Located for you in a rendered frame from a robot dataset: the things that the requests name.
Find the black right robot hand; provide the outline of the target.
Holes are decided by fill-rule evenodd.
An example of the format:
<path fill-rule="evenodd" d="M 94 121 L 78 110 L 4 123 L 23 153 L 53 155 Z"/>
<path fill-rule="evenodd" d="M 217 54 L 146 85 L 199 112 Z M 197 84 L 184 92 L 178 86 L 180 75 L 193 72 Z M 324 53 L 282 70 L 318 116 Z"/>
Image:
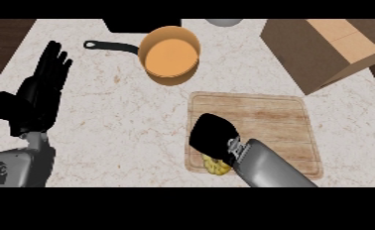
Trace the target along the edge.
<path fill-rule="evenodd" d="M 228 152 L 228 141 L 237 137 L 233 124 L 217 115 L 205 113 L 191 128 L 189 145 L 197 152 L 231 166 L 236 157 Z"/>

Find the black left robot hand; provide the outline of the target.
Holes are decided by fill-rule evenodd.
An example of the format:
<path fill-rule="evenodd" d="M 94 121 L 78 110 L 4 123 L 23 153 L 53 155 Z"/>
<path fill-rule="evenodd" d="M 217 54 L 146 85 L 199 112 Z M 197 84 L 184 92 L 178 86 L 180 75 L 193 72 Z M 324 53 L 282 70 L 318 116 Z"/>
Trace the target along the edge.
<path fill-rule="evenodd" d="M 25 78 L 17 92 L 0 91 L 0 119 L 8 122 L 11 137 L 45 133 L 53 127 L 72 63 L 62 44 L 50 41 L 34 74 Z"/>

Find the yellow squash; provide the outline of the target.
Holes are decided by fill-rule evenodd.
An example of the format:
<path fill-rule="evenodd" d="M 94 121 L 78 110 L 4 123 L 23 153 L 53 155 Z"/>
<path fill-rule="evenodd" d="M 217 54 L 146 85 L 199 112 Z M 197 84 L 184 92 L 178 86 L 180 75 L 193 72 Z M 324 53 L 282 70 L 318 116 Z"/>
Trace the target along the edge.
<path fill-rule="evenodd" d="M 230 171 L 231 167 L 221 160 L 212 159 L 206 155 L 202 156 L 202 160 L 209 174 L 222 175 Z"/>

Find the wooden cutting board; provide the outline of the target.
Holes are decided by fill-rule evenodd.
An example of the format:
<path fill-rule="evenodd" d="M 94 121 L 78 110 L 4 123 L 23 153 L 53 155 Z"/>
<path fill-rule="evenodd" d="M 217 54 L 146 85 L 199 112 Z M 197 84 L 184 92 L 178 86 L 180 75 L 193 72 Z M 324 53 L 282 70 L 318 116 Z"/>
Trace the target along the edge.
<path fill-rule="evenodd" d="M 220 116 L 233 124 L 242 142 L 258 139 L 310 179 L 321 178 L 321 161 L 299 97 L 191 92 L 187 131 L 203 113 Z"/>

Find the dark brown wooden panel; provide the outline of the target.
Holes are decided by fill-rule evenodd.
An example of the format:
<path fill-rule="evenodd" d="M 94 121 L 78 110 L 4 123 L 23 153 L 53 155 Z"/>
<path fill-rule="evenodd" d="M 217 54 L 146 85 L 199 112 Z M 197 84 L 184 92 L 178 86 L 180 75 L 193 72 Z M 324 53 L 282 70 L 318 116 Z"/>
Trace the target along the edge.
<path fill-rule="evenodd" d="M 0 19 L 0 72 L 19 48 L 35 19 Z"/>

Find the black appliance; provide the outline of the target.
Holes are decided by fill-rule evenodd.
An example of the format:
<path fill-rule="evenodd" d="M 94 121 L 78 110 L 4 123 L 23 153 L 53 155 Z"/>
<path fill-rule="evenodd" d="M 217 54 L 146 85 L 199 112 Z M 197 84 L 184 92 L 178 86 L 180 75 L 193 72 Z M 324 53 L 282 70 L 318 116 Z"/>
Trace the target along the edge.
<path fill-rule="evenodd" d="M 180 19 L 103 19 L 107 30 L 112 33 L 150 33 L 165 26 L 181 26 Z"/>

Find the brown wooden box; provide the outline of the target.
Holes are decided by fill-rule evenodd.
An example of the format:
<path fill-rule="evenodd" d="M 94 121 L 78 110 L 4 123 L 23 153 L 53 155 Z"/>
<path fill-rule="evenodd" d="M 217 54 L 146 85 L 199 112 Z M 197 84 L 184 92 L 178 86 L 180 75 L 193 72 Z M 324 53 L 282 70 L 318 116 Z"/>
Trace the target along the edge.
<path fill-rule="evenodd" d="M 364 68 L 375 75 L 375 19 L 267 19 L 261 39 L 305 95 Z"/>

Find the grey round object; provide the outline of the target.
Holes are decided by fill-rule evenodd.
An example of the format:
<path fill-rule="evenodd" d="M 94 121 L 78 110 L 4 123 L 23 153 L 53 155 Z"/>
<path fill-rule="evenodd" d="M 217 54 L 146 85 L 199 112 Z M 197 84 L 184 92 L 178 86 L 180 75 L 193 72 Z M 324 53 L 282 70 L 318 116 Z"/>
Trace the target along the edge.
<path fill-rule="evenodd" d="M 205 19 L 209 24 L 217 27 L 233 27 L 236 26 L 243 19 Z"/>

